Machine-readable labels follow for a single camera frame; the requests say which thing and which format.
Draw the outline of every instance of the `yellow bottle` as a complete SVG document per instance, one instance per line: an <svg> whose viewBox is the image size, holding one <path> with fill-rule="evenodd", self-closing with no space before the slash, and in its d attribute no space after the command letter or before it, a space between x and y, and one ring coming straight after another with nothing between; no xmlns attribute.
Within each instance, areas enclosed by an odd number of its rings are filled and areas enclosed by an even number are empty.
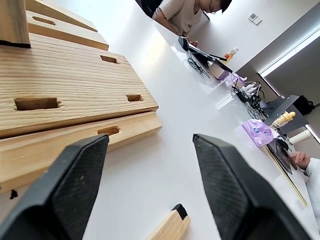
<svg viewBox="0 0 320 240"><path fill-rule="evenodd" d="M232 51L228 52L226 55L224 55L224 58L226 59L226 61L222 61L222 63L227 64L238 51L239 49L235 47Z"/></svg>
<svg viewBox="0 0 320 240"><path fill-rule="evenodd" d="M283 127L288 122L292 121L294 119L294 116L296 116L296 113L294 111L288 113L284 112L280 117L278 117L271 125L273 129L278 129L280 127Z"/></svg>

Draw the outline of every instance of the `yellow cap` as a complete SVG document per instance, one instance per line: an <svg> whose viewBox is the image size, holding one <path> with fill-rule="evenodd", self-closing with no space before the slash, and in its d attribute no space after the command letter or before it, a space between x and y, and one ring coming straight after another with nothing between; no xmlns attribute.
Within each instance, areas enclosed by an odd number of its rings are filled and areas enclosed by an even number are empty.
<svg viewBox="0 0 320 240"><path fill-rule="evenodd" d="M285 111L284 114L282 114L282 116L285 118L285 120L287 120L287 122L289 122L294 119L294 117L296 116L296 113L294 111L290 113Z"/></svg>

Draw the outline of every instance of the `black tape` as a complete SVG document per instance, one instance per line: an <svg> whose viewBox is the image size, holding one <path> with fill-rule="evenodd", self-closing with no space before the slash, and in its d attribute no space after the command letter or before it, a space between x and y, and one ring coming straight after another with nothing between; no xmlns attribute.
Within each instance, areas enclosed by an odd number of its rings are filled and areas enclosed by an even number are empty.
<svg viewBox="0 0 320 240"><path fill-rule="evenodd" d="M186 209L184 208L184 206L182 206L181 203L179 203L178 205L176 205L172 211L177 210L177 212L179 213L182 221L185 219L186 216L188 216L188 213L186 211Z"/></svg>
<svg viewBox="0 0 320 240"><path fill-rule="evenodd" d="M0 45L17 47L17 48L24 48L24 49L31 48L31 44L29 44L29 43L14 43L14 42L9 42L9 41L4 41L4 40L0 40Z"/></svg>

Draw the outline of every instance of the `white sleeve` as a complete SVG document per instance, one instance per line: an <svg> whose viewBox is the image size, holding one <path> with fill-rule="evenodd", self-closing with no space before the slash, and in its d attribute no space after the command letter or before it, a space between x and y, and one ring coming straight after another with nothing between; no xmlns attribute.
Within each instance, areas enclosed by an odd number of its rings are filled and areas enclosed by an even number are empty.
<svg viewBox="0 0 320 240"><path fill-rule="evenodd" d="M320 159L311 158L308 167L306 168L306 174L311 177L312 174L320 175Z"/></svg>
<svg viewBox="0 0 320 240"><path fill-rule="evenodd" d="M306 188L310 197L315 220L320 232L320 159L311 158L306 173L309 176Z"/></svg>

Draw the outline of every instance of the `purple bag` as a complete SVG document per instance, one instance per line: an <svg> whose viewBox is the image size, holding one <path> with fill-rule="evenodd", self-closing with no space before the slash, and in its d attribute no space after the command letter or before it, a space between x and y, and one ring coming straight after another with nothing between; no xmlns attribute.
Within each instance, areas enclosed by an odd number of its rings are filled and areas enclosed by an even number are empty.
<svg viewBox="0 0 320 240"><path fill-rule="evenodd" d="M277 132L264 124L261 120L250 119L242 123L243 128L249 134L257 147L263 147L277 137Z"/></svg>

